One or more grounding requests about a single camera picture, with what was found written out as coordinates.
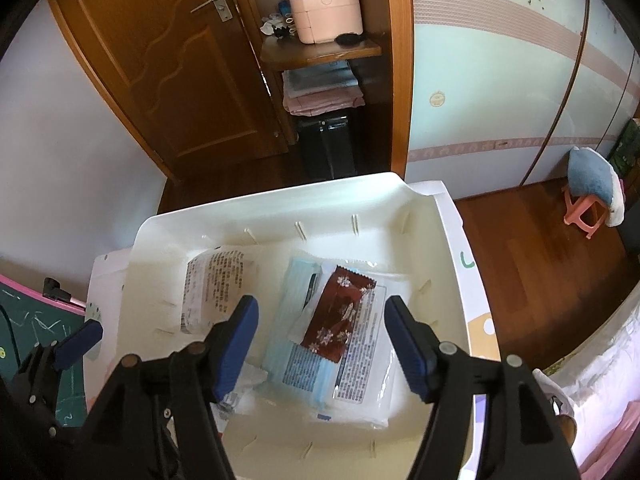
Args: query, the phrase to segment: red brown packet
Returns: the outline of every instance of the red brown packet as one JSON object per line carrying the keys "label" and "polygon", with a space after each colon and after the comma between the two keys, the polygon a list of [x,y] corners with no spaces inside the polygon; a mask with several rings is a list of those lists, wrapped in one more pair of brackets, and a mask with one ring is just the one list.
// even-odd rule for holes
{"label": "red brown packet", "polygon": [[339,362],[353,333],[360,300],[375,286],[375,280],[367,276],[335,267],[301,345],[329,361]]}

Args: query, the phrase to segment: pink basket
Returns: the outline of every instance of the pink basket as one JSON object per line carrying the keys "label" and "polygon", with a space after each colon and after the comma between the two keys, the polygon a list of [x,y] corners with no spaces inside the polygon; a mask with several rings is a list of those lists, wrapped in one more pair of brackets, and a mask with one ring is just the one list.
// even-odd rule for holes
{"label": "pink basket", "polygon": [[289,0],[302,43],[326,43],[336,36],[362,34],[359,0]]}

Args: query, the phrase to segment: metal bolt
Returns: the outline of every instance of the metal bolt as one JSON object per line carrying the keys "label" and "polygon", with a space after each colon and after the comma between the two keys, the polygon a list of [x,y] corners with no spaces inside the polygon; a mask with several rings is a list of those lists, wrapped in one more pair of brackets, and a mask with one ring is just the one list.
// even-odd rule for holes
{"label": "metal bolt", "polygon": [[507,364],[514,368],[518,368],[519,366],[522,366],[522,359],[516,354],[510,354],[507,355]]}
{"label": "metal bolt", "polygon": [[453,355],[458,351],[458,347],[449,341],[443,341],[442,343],[440,343],[440,346],[438,346],[438,348],[443,354],[446,355]]}
{"label": "metal bolt", "polygon": [[205,345],[202,341],[194,341],[189,346],[187,346],[187,350],[191,355],[202,354],[206,349],[207,345]]}
{"label": "metal bolt", "polygon": [[140,358],[137,355],[127,354],[120,360],[120,364],[122,364],[122,366],[124,366],[125,368],[133,368],[138,364],[139,361]]}

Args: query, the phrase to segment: orange plastic stool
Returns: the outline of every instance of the orange plastic stool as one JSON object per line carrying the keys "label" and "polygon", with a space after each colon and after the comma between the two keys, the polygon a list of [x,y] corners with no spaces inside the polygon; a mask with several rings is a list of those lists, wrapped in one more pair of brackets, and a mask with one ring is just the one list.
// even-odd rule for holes
{"label": "orange plastic stool", "polygon": [[[564,223],[567,225],[576,224],[580,229],[587,233],[587,239],[591,239],[594,232],[598,230],[609,215],[609,208],[607,205],[595,195],[581,196],[575,202],[571,202],[571,195],[569,194],[569,185],[567,184],[562,188],[564,191],[564,203],[566,204],[566,214],[564,215]],[[598,216],[599,204],[604,209],[602,214]],[[582,221],[581,216],[587,209],[591,209],[593,213],[593,219],[595,224],[590,226]]]}

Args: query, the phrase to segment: wooden shelf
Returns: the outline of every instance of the wooden shelf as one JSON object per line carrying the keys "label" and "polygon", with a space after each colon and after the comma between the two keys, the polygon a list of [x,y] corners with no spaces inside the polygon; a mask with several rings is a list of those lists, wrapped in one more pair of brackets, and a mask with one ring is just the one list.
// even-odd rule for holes
{"label": "wooden shelf", "polygon": [[270,36],[262,44],[260,61],[274,70],[292,70],[341,59],[357,59],[380,54],[382,48],[371,40],[363,40],[354,46],[340,46],[335,41],[305,44],[300,43],[298,38],[278,40]]}

